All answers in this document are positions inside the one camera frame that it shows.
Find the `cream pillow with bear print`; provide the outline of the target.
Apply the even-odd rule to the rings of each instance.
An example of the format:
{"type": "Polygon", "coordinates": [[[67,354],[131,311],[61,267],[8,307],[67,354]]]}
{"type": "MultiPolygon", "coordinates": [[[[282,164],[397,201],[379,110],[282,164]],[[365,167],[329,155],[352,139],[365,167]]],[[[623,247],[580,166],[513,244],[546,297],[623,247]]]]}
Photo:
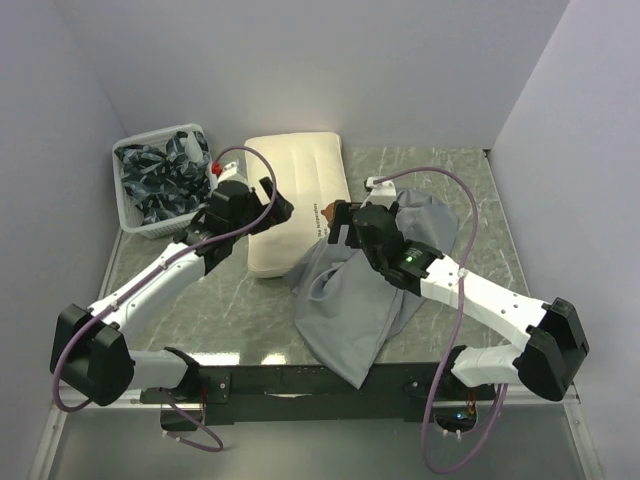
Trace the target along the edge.
{"type": "Polygon", "coordinates": [[[321,214],[330,203],[350,199],[341,155],[332,132],[254,137],[245,145],[271,165],[278,192],[294,206],[291,218],[248,240],[248,270],[257,278],[280,277],[328,234],[321,214]]]}

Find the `grey pillowcase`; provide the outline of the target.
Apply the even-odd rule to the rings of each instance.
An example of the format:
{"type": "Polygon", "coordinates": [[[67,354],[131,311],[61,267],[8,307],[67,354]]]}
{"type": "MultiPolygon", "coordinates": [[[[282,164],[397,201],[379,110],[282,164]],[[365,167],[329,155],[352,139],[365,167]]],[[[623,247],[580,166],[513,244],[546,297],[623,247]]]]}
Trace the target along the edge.
{"type": "Polygon", "coordinates": [[[355,388],[384,343],[399,334],[424,299],[389,284],[364,253],[323,237],[284,275],[295,296],[294,323],[316,360],[355,388]]]}

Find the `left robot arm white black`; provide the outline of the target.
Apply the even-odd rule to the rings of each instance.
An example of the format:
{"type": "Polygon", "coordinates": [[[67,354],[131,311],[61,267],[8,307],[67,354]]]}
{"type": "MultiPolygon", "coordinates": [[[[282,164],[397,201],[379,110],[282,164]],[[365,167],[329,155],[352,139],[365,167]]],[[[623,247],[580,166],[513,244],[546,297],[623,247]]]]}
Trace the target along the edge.
{"type": "Polygon", "coordinates": [[[128,343],[169,300],[230,256],[240,238],[290,219],[294,207],[272,180],[264,177],[260,185],[268,204],[245,183],[222,181],[191,222],[136,277],[89,307],[71,304],[59,314],[50,370],[54,401],[61,410],[70,409],[60,396],[62,383],[99,406],[135,389],[165,390],[179,402],[199,393],[201,366],[194,358],[170,347],[133,351],[128,343]]]}

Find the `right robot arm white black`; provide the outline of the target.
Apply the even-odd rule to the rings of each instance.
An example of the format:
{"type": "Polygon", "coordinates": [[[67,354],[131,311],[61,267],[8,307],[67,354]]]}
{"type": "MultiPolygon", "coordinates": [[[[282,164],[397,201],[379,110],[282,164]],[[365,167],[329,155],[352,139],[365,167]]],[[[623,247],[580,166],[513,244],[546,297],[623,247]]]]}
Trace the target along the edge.
{"type": "Polygon", "coordinates": [[[563,298],[545,302],[512,292],[436,248],[405,238],[397,211],[396,203],[338,200],[329,241],[337,243],[345,228],[347,245],[361,250],[389,284],[456,308],[506,341],[497,347],[453,348],[438,377],[442,393],[460,399],[473,387],[516,384],[545,400],[562,400],[589,353],[576,307],[563,298]]]}

